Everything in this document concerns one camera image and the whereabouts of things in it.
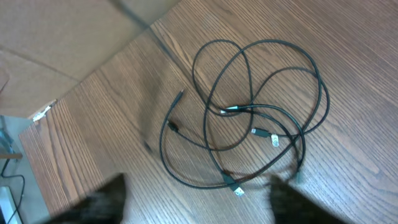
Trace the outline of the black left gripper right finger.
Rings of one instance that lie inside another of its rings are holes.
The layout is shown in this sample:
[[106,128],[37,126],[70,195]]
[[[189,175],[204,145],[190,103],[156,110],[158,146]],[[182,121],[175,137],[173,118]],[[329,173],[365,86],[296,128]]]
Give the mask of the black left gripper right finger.
[[275,223],[345,223],[276,175],[271,177],[269,202]]

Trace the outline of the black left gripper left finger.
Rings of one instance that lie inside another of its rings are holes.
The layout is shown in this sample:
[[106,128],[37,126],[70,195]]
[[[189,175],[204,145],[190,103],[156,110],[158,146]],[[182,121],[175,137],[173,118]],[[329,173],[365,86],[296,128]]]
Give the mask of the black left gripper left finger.
[[109,179],[83,200],[57,216],[48,224],[100,224],[121,223],[127,199],[125,175],[120,173]]

